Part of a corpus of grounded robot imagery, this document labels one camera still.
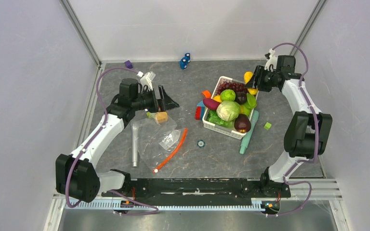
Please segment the dark maroon fake fruit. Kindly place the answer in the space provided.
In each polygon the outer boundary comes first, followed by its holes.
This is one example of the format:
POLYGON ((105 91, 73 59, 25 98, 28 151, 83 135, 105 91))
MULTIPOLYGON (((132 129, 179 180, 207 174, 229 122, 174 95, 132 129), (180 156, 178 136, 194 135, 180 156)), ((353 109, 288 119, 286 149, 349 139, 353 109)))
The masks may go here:
POLYGON ((234 120, 234 129, 240 133, 246 133, 251 130, 251 122, 245 114, 239 114, 234 120))

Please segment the small dark purple fruit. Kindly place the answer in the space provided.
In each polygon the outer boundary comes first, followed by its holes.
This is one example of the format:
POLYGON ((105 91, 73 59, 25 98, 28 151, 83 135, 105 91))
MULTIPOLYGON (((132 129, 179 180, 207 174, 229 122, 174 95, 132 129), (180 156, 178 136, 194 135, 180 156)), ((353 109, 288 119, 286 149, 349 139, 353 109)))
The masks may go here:
POLYGON ((247 94, 245 92, 236 92, 235 102, 243 105, 247 101, 247 94))

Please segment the fake green cabbage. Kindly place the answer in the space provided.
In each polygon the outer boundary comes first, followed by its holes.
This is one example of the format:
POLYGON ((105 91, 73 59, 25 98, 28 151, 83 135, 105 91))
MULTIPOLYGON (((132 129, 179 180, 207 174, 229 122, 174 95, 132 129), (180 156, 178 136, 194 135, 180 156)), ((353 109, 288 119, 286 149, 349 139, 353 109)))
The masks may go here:
POLYGON ((217 115, 226 122, 235 120, 240 114, 240 105, 234 101, 223 101, 216 109, 217 115))

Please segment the small green fake fruit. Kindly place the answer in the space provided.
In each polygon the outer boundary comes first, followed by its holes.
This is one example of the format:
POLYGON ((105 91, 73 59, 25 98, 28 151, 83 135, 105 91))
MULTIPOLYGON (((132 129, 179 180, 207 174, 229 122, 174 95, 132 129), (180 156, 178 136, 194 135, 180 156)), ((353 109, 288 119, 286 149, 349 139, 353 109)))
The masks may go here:
POLYGON ((234 101, 236 99, 236 93, 232 89, 226 89, 220 94, 221 101, 234 101))

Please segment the purple fake sweet potato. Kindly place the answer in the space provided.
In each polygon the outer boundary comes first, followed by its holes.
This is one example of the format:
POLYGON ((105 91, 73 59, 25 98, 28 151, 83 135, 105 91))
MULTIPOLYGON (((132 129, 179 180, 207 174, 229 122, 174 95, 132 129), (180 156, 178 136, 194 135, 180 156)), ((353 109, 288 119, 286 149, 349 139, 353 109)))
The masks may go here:
POLYGON ((205 98, 202 100, 203 104, 206 106, 206 108, 216 111, 219 105, 221 104, 218 101, 215 101, 214 99, 211 98, 205 98))

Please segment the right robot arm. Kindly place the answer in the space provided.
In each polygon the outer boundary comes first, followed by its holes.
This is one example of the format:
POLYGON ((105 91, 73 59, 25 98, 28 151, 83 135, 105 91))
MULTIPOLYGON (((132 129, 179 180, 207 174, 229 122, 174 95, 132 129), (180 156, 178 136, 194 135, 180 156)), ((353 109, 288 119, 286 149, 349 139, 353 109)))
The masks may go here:
POLYGON ((314 163, 324 153, 333 119, 315 106, 307 92, 304 75, 295 71, 294 56, 276 56, 270 50, 265 58, 266 64, 256 66, 246 86, 262 92, 279 89, 293 113, 284 136, 283 153, 260 178, 260 193, 272 196, 278 189, 287 187, 290 176, 302 164, 314 163))

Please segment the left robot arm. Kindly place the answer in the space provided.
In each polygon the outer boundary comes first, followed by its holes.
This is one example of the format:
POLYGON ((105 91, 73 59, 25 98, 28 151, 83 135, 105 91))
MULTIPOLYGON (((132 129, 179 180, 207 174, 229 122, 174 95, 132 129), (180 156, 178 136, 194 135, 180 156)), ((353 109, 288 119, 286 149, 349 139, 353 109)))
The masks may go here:
POLYGON ((115 190, 120 196, 132 191, 131 176, 120 170, 97 173, 96 165, 114 138, 135 117, 137 111, 151 113, 178 108, 162 85, 153 89, 134 78, 125 78, 119 92, 106 107, 97 127, 71 154, 60 154, 55 161, 56 191, 66 197, 91 202, 98 193, 115 190))

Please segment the fake yellow corn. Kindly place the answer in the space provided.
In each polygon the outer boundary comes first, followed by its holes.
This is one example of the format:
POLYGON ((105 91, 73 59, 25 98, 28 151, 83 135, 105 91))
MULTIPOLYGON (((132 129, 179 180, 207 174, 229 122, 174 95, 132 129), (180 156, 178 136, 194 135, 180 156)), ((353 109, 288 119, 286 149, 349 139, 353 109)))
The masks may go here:
POLYGON ((245 89, 248 91, 248 93, 252 95, 257 95, 258 89, 254 87, 254 74, 251 71, 247 71, 244 73, 243 80, 245 84, 245 89))

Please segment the clear zip top bag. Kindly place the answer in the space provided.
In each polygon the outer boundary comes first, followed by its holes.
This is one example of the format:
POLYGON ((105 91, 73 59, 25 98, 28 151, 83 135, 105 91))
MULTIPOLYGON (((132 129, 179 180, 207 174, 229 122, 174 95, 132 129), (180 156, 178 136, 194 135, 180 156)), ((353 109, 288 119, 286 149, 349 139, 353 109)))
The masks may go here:
POLYGON ((138 151, 140 160, 152 171, 158 173, 180 151, 188 129, 178 128, 168 116, 168 121, 158 124, 155 114, 134 122, 138 128, 138 151))

